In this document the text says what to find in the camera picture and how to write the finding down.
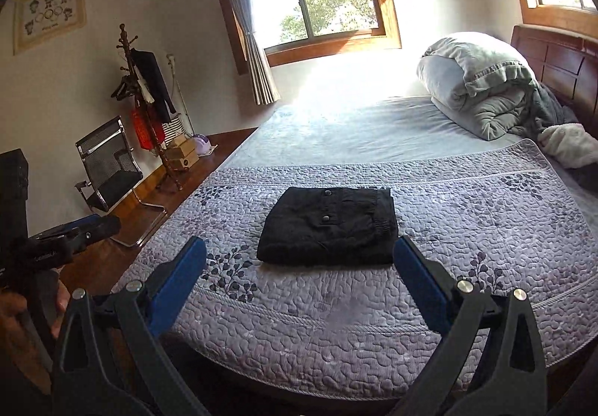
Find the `left hand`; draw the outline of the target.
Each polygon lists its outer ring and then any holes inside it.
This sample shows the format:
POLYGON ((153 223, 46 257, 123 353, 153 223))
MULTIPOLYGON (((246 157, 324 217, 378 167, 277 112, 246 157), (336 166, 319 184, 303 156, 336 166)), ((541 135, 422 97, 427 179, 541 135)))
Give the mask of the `left hand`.
POLYGON ((43 396, 51 393, 51 371, 43 362, 43 346, 30 318, 27 300, 10 289, 1 290, 1 354, 8 366, 43 396))

